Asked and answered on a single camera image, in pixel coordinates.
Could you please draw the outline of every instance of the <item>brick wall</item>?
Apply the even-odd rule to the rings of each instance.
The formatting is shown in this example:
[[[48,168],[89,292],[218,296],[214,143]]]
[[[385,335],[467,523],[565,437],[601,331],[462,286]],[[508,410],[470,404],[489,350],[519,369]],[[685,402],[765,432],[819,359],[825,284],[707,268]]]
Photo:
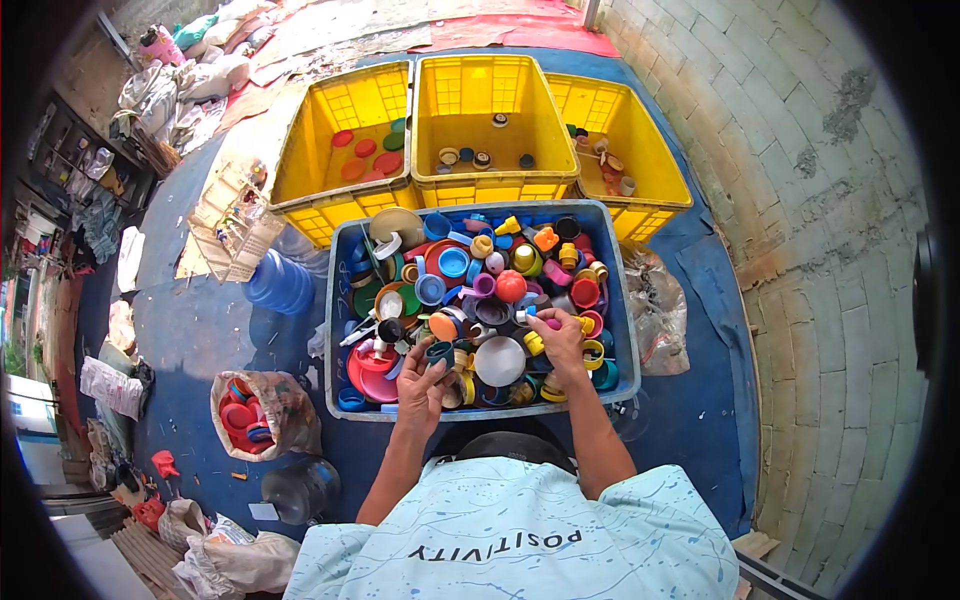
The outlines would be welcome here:
[[[603,0],[599,23],[683,142],[759,328],[768,561],[830,591],[889,511],[923,409],[926,213],[893,91],[829,0]]]

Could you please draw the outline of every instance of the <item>blue floor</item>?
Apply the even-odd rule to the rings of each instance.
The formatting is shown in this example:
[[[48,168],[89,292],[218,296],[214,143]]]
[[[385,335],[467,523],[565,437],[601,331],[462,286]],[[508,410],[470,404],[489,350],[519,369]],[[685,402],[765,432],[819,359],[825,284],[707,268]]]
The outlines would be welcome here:
[[[527,54],[545,71],[630,85],[655,115],[695,200],[689,211],[674,218],[650,244],[686,293],[691,369],[681,375],[643,379],[643,389],[650,397],[640,417],[644,431],[628,448],[640,470],[667,463],[683,466],[727,533],[731,537],[747,533],[756,495],[759,431],[749,331],[730,261],[713,231],[703,195],[689,174],[676,136],[622,60],[536,48],[441,54],[478,52]],[[421,56],[428,55],[383,56],[361,64]],[[311,362],[306,354],[306,340],[323,319],[324,295],[317,295],[308,315],[291,319],[252,307],[235,283],[221,286],[212,278],[194,277],[187,286],[184,279],[173,280],[185,231],[184,225],[176,228],[177,218],[199,197],[222,141],[219,136],[189,156],[158,188],[143,220],[146,243],[133,310],[139,353],[156,370],[156,391],[145,418],[137,425],[134,456],[137,464],[156,478],[150,456],[169,449],[182,474],[180,492],[200,502],[206,514],[229,516],[251,532],[262,526],[301,540],[304,527],[254,521],[247,506],[260,500],[263,474],[295,462],[299,456],[291,453],[260,464],[229,458],[210,420],[209,391],[214,375],[227,369],[300,374],[311,364],[319,367],[321,363]],[[84,283],[78,341],[85,339],[94,353],[106,334],[107,304],[115,295],[115,290],[108,291],[113,285],[109,266]],[[324,517],[352,520],[376,475],[391,425],[336,420],[327,413],[322,394],[314,391],[311,397],[324,428],[324,455],[338,469],[344,484],[342,502]],[[81,404],[82,411],[88,412],[88,403],[82,400]],[[572,453],[566,414],[542,419]],[[435,439],[444,429],[442,424]],[[249,478],[234,479],[232,471]],[[168,491],[162,485],[160,490],[167,499]]]

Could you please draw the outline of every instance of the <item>person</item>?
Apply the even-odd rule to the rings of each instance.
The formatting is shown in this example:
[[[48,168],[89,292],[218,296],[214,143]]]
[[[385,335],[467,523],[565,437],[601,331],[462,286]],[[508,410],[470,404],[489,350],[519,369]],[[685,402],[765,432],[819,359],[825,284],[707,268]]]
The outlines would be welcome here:
[[[424,340],[404,361],[396,425],[356,523],[307,530],[285,600],[733,598],[739,566],[723,528],[682,468],[636,473],[590,384],[580,323],[551,308],[529,325],[566,393],[579,480],[518,433],[488,433],[421,470],[452,383],[443,361],[427,366]]]

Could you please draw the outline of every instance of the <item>clothing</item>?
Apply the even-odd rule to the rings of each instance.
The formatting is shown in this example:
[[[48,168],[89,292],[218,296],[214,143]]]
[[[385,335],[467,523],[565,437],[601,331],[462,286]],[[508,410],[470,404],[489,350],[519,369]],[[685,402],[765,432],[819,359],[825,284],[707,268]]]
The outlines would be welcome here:
[[[680,467],[592,501],[554,465],[440,460],[379,527],[311,527],[284,600],[733,597],[733,548]]]

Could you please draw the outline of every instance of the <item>dark plastic water jug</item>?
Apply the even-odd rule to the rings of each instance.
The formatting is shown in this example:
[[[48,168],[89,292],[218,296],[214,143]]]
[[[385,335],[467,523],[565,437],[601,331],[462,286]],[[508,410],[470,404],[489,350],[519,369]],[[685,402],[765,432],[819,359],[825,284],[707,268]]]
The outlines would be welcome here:
[[[298,315],[313,304],[313,277],[301,265],[269,249],[250,281],[243,283],[243,295],[257,306]]]
[[[340,474],[319,456],[272,470],[260,484],[260,495],[290,525],[302,525],[330,508],[340,499],[340,491]]]

